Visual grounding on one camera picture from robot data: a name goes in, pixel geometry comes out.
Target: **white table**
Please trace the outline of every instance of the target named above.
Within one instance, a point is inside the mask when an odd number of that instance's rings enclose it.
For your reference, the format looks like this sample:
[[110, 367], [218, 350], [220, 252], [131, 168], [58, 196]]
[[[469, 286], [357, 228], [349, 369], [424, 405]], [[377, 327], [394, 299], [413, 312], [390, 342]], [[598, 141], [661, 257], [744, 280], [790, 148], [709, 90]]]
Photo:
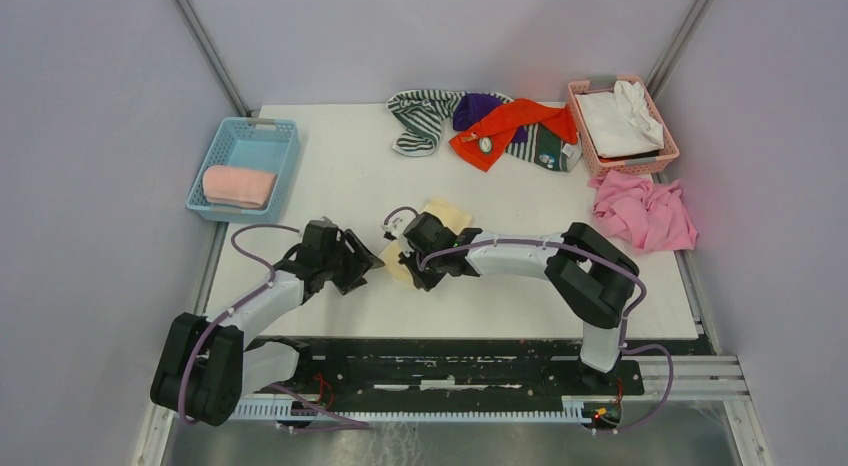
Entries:
[[[327, 216], [351, 228], [375, 254], [388, 242], [380, 223], [397, 206], [420, 209], [442, 197], [474, 216], [474, 226], [509, 234], [564, 231], [572, 222], [592, 224], [595, 190], [584, 164], [555, 173], [504, 155], [488, 173], [461, 160], [447, 144], [432, 156], [408, 158], [391, 149], [402, 126], [382, 104], [265, 106], [263, 118], [297, 122], [303, 145], [297, 177], [280, 224], [302, 228]], [[239, 255], [229, 237], [215, 274], [208, 310], [217, 314], [244, 295], [266, 270]], [[240, 244], [271, 262], [297, 241], [294, 234], [256, 230]], [[628, 337], [696, 338], [682, 280], [671, 252], [636, 255], [648, 297], [633, 313]], [[426, 293], [370, 272], [368, 285], [341, 296], [332, 284], [286, 314], [268, 335], [392, 338], [557, 338], [582, 336], [582, 322], [554, 288], [520, 277], [446, 278]]]

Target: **folded towel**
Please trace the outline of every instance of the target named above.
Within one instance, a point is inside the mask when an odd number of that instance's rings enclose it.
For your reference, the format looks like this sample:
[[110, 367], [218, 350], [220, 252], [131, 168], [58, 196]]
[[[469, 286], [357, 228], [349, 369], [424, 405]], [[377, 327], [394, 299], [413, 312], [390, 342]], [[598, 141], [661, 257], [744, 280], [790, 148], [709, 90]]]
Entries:
[[648, 113], [645, 88], [627, 81], [615, 92], [577, 95], [586, 129], [601, 158], [619, 158], [663, 148], [662, 124]]
[[277, 175], [235, 166], [210, 166], [203, 173], [203, 194], [210, 203], [242, 209], [265, 207]]
[[680, 199], [679, 181], [654, 184], [610, 171], [589, 186], [598, 190], [592, 211], [604, 236], [618, 236], [646, 253], [695, 248], [698, 231]]

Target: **yellow cloth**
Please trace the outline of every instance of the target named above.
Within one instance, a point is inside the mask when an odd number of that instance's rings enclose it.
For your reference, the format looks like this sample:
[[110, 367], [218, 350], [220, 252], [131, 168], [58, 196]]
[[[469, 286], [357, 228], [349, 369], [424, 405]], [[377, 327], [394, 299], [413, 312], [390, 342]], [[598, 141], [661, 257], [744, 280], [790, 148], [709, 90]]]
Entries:
[[[439, 220], [442, 221], [442, 224], [447, 226], [454, 232], [454, 234], [457, 234], [470, 226], [471, 220], [473, 219], [470, 214], [442, 198], [431, 199], [430, 202], [424, 206], [422, 212], [430, 213], [439, 218]], [[400, 246], [398, 246], [397, 241], [392, 241], [386, 249], [380, 253], [380, 259], [386, 263], [386, 271], [389, 274], [391, 274], [395, 279], [412, 286], [412, 275], [409, 274], [409, 270], [406, 269], [406, 266], [398, 263], [399, 254]]]

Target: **red cloth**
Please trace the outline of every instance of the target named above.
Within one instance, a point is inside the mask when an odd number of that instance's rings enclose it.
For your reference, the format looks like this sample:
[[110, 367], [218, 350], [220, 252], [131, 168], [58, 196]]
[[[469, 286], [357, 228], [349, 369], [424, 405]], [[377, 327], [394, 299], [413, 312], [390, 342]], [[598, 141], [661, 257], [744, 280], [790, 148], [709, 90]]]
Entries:
[[[577, 126], [567, 106], [549, 108], [529, 99], [516, 99], [495, 108], [468, 131], [454, 136], [450, 144], [462, 159], [488, 171], [506, 151], [515, 131], [521, 126], [536, 123], [541, 123], [566, 143], [577, 143]], [[492, 150], [488, 153], [480, 150], [479, 140], [482, 138], [492, 141]]]

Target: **gray wall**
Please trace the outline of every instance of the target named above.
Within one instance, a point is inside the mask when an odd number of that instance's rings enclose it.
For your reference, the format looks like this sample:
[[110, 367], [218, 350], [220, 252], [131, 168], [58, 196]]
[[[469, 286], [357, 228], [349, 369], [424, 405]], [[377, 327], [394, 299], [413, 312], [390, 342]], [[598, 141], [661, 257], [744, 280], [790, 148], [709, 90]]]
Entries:
[[411, 88], [557, 99], [647, 76], [692, 0], [193, 0], [245, 101], [371, 103]]
[[231, 114], [170, 0], [0, 0], [0, 463], [127, 464]]
[[781, 465], [845, 464], [848, 0], [716, 0], [659, 107], [698, 272]]

